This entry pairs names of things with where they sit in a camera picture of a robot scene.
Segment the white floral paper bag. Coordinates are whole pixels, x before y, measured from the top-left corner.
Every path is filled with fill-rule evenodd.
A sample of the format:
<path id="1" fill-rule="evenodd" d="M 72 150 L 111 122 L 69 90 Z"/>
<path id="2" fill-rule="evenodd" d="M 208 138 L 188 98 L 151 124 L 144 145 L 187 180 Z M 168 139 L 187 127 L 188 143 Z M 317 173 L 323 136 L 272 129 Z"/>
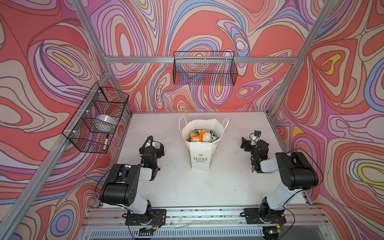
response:
<path id="1" fill-rule="evenodd" d="M 219 122 L 217 119 L 192 120 L 187 122 L 184 116 L 180 117 L 178 127 L 187 147 L 192 169 L 202 171 L 208 171 L 210 169 L 216 150 L 228 124 L 229 119 L 227 118 L 225 118 L 223 122 Z M 201 129 L 212 130 L 219 139 L 212 143 L 189 142 L 190 131 Z"/>

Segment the orange candy bag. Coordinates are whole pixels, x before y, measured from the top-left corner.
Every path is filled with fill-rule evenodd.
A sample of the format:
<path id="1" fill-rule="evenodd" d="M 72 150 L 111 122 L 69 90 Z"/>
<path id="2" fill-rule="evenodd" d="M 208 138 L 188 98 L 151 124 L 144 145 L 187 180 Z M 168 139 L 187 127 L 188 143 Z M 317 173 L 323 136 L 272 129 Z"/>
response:
<path id="1" fill-rule="evenodd" d="M 212 130 L 201 129 L 190 131 L 189 142 L 212 143 L 218 139 Z"/>

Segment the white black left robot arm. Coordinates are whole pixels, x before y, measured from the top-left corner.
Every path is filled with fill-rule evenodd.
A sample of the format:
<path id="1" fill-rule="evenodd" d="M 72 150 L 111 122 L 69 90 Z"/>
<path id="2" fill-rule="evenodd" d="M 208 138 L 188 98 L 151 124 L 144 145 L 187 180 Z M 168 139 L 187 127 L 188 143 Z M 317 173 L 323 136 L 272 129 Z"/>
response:
<path id="1" fill-rule="evenodd" d="M 153 210 L 152 204 L 139 196 L 139 182 L 152 182 L 158 171 L 158 159 L 165 155 L 164 145 L 147 137 L 139 148 L 141 162 L 138 165 L 115 164 L 103 183 L 99 199 L 103 204 L 118 206 L 127 212 L 123 214 L 125 224 L 131 226 L 161 227 L 166 223 L 166 210 Z"/>

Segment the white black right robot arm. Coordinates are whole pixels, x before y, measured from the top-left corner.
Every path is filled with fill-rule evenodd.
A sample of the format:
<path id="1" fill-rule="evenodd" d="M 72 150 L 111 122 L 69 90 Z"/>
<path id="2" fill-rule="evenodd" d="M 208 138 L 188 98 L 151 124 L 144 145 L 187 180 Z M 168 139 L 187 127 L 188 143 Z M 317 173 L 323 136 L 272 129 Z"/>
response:
<path id="1" fill-rule="evenodd" d="M 242 138 L 241 149 L 251 153 L 252 171 L 258 174 L 279 173 L 281 182 L 259 208 L 246 208 L 241 216 L 252 224 L 285 224 L 286 204 L 303 191 L 315 188 L 319 176 L 303 153 L 275 153 L 269 158 L 269 144 Z"/>

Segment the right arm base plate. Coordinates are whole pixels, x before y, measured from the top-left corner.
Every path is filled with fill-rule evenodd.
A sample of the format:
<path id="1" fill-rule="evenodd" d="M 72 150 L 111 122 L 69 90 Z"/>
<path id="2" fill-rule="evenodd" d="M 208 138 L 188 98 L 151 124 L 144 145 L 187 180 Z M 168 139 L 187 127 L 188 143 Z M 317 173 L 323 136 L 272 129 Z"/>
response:
<path id="1" fill-rule="evenodd" d="M 248 225 L 252 224 L 275 224 L 284 225 L 287 223 L 284 211 L 264 210 L 259 208 L 245 208 L 240 213 L 246 219 Z"/>

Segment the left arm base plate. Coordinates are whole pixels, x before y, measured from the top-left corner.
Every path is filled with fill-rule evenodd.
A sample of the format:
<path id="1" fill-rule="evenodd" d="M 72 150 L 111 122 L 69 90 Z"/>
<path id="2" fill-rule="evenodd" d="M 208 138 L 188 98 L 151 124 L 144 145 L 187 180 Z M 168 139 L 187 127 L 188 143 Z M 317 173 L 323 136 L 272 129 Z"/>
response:
<path id="1" fill-rule="evenodd" d="M 161 227 L 166 223 L 167 210 L 155 209 L 147 210 L 144 214 L 133 214 L 127 212 L 122 214 L 126 226 L 152 226 Z"/>

